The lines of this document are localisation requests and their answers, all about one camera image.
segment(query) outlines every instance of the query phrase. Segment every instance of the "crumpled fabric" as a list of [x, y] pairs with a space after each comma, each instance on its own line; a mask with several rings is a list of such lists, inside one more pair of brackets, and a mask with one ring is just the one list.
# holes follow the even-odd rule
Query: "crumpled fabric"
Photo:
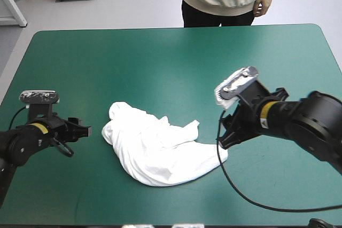
[[[194, 180], [219, 165], [216, 145], [196, 143], [197, 120], [185, 127], [170, 125], [125, 102], [113, 103], [110, 122], [102, 129], [124, 170], [150, 186], [171, 186]], [[219, 148], [225, 161], [228, 152]]]

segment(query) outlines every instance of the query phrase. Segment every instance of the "hand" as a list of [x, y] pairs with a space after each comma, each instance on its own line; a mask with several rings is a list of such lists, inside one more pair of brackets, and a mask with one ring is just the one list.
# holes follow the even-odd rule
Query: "hand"
[[256, 0], [253, 7], [254, 17], [260, 17], [267, 13], [272, 0]]

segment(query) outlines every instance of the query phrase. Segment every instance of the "table surface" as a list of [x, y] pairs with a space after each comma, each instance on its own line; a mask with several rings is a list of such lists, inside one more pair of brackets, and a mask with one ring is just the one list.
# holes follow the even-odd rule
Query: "table surface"
[[[217, 168], [172, 187], [149, 187], [125, 173], [101, 136], [113, 102], [125, 101], [173, 125], [200, 122], [198, 142], [214, 143], [222, 109], [214, 88], [241, 67], [255, 66], [270, 90], [289, 100], [313, 90], [342, 98], [342, 76], [316, 25], [222, 28], [72, 30], [37, 33], [0, 106], [0, 130], [24, 90], [56, 90], [59, 116], [80, 117], [93, 135], [49, 148], [18, 168], [1, 224], [306, 225], [310, 218], [342, 224], [342, 210], [277, 213], [240, 198]], [[25, 123], [21, 113], [15, 124]], [[275, 207], [342, 203], [342, 177], [294, 142], [261, 136], [229, 150], [225, 166], [250, 198]]]

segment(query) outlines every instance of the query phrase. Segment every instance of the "black pants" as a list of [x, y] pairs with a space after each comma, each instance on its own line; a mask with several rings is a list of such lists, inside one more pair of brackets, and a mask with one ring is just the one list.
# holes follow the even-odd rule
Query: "black pants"
[[185, 1], [182, 3], [184, 27], [246, 26], [254, 20], [253, 11], [238, 16], [219, 16], [201, 12]]

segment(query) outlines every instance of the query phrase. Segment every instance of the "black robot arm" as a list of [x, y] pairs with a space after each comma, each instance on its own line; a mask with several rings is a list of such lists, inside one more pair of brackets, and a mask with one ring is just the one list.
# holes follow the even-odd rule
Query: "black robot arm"
[[91, 127], [83, 127], [78, 118], [63, 120], [52, 112], [52, 104], [59, 101], [54, 91], [24, 91], [20, 100], [29, 106], [27, 123], [0, 132], [0, 206], [15, 170], [33, 154], [54, 146], [71, 157], [74, 153], [66, 143], [91, 135]]
[[216, 101], [225, 109], [238, 100], [233, 115], [221, 120], [226, 132], [218, 138], [220, 145], [227, 149], [260, 135], [288, 139], [342, 174], [342, 102], [318, 91], [285, 101], [289, 95], [284, 88], [270, 93], [257, 77], [250, 66], [215, 89]]

